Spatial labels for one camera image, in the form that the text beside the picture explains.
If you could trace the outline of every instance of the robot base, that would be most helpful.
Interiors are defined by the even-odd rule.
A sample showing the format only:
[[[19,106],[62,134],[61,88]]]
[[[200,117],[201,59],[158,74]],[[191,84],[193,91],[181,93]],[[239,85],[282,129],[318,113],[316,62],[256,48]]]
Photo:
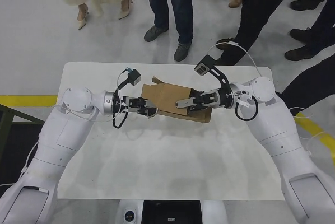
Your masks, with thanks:
[[[227,224],[222,200],[120,200],[115,224]]]

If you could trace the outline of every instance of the black shoe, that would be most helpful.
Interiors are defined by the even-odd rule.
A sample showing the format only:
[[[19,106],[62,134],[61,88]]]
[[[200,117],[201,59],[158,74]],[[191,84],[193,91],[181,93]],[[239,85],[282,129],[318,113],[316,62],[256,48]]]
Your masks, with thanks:
[[[223,43],[223,42],[230,42],[230,41],[234,41],[234,38],[221,39],[221,40],[218,40],[216,44]],[[216,48],[220,50],[228,50],[230,46],[231,46],[230,44],[219,44],[216,46]]]
[[[163,32],[167,32],[169,30],[169,28],[166,29],[160,29],[157,28],[156,26],[152,26],[152,28],[150,28],[145,36],[144,36],[144,40],[146,42],[152,42],[153,40],[155,40],[160,34],[162,34]]]
[[[297,11],[314,10],[324,0],[295,0],[291,2],[290,8]]]
[[[306,30],[292,29],[290,31],[290,36],[305,45],[313,41],[312,30],[310,28],[307,28]]]
[[[312,54],[306,46],[303,46],[301,48],[297,48],[294,50],[290,50],[285,53],[285,58],[287,60],[292,60],[294,62],[297,62],[303,59],[310,59],[310,58],[313,58],[314,56],[315,54]]]
[[[174,60],[177,62],[181,62],[182,60],[184,60],[189,54],[190,46],[191,46],[191,43],[189,44],[179,43],[179,46],[174,54]]]

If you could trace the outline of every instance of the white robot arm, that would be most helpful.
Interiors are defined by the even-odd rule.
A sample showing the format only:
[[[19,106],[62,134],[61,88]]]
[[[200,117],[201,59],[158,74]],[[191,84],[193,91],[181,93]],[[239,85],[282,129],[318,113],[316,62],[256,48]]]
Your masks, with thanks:
[[[229,84],[226,76],[205,56],[195,70],[201,75],[212,73],[221,88],[197,92],[190,99],[178,101],[177,107],[189,105],[191,111],[213,108],[235,108],[241,105],[241,120],[247,121],[252,135],[271,155],[281,176],[283,195],[298,223],[335,224],[335,181],[316,167],[305,151],[294,119],[285,103],[276,95],[266,77],[243,85]]]
[[[128,77],[133,77],[130,83],[135,85],[140,75],[136,70],[129,71]],[[157,108],[141,97],[123,96],[120,101],[117,91],[93,94],[86,88],[67,89],[43,125],[29,167],[0,198],[0,223],[49,223],[57,202],[58,182],[84,144],[98,113],[114,115],[119,111],[150,117],[156,114]],[[89,117],[82,119],[73,115],[74,112]]]

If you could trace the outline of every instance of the dark green frame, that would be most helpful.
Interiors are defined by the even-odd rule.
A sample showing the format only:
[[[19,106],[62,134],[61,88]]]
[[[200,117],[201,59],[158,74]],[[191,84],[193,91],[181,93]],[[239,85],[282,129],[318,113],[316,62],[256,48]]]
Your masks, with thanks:
[[[3,113],[0,121],[0,163],[1,163],[4,147],[6,146],[7,138],[11,130],[11,125],[13,123],[13,118],[15,116],[29,120],[36,124],[44,124],[44,121],[35,118],[33,116],[27,115],[25,113],[19,112],[15,109],[8,108],[1,104],[0,104],[0,111],[2,111]]]

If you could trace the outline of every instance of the white table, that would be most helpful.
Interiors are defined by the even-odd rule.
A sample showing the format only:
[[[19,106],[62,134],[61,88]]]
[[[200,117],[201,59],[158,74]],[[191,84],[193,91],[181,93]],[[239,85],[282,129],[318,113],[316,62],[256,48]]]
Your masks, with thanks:
[[[190,65],[71,62],[64,66],[58,100],[70,87],[114,91],[126,66],[142,75],[137,86],[122,89],[131,97],[140,96],[143,83],[152,84],[153,76],[201,91],[220,86]],[[230,82],[258,76],[254,67],[219,69]],[[259,69],[272,78],[269,68]],[[95,123],[64,171],[58,198],[283,200],[269,154],[233,110],[222,108],[213,110],[207,124],[165,116],[147,120],[131,113],[121,129],[111,122]]]

